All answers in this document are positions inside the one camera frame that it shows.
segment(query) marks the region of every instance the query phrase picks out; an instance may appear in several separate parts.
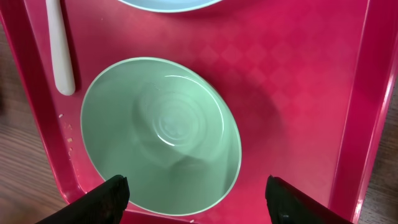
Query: red tray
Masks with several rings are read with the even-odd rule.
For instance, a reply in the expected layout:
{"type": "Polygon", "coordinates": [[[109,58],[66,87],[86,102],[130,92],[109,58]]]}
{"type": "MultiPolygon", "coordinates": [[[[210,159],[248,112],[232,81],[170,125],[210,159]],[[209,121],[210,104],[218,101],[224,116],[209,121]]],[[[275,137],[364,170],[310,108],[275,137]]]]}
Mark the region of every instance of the red tray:
{"type": "MultiPolygon", "coordinates": [[[[159,14],[115,0],[66,0],[77,91],[55,88],[44,0],[0,0],[2,24],[56,183],[70,203],[100,183],[80,108],[120,60],[173,60],[207,79],[236,118],[243,163],[217,206],[178,220],[270,223],[264,190],[279,176],[357,222],[398,65],[396,0],[224,0],[159,14]]],[[[128,206],[125,223],[163,220],[128,206]]]]}

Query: white utensil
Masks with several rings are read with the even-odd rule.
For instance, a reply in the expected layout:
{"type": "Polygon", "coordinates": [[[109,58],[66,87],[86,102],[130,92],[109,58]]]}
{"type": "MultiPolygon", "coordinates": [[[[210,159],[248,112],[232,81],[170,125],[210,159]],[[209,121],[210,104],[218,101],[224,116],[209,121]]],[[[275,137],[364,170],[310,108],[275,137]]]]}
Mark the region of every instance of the white utensil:
{"type": "Polygon", "coordinates": [[[70,96],[75,92],[75,79],[73,77],[60,0],[46,0],[46,5],[55,86],[60,93],[70,96]]]}

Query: wooden floor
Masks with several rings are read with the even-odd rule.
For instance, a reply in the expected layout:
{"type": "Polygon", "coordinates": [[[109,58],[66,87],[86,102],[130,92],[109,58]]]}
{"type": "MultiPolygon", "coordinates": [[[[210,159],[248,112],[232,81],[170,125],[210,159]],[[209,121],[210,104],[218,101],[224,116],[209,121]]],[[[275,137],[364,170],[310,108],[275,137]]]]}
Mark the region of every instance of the wooden floor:
{"type": "MultiPolygon", "coordinates": [[[[0,223],[35,223],[64,206],[0,27],[0,223]]],[[[398,88],[360,223],[398,223],[398,88]]]]}

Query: plastic bowl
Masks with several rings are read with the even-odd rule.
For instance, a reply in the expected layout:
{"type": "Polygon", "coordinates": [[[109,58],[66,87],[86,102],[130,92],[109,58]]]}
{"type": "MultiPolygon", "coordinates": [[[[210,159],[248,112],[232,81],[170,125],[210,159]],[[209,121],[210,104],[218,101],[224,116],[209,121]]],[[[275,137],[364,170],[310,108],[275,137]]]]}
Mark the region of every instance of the plastic bowl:
{"type": "Polygon", "coordinates": [[[219,94],[193,71],[159,58],[116,63],[81,109],[87,153],[104,180],[127,177],[130,201],[163,215],[220,202],[241,165],[241,140],[219,94]]]}
{"type": "Polygon", "coordinates": [[[186,12],[210,6],[221,0],[120,0],[130,6],[152,12],[186,12]]]}

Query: blue bowl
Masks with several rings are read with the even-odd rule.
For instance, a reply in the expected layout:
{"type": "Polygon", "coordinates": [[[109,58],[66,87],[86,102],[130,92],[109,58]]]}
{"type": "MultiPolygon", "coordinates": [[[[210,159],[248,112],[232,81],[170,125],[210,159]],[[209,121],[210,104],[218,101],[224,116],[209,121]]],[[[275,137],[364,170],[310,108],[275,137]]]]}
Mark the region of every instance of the blue bowl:
{"type": "Polygon", "coordinates": [[[221,0],[120,0],[130,6],[152,12],[186,12],[212,5],[221,0]]]}

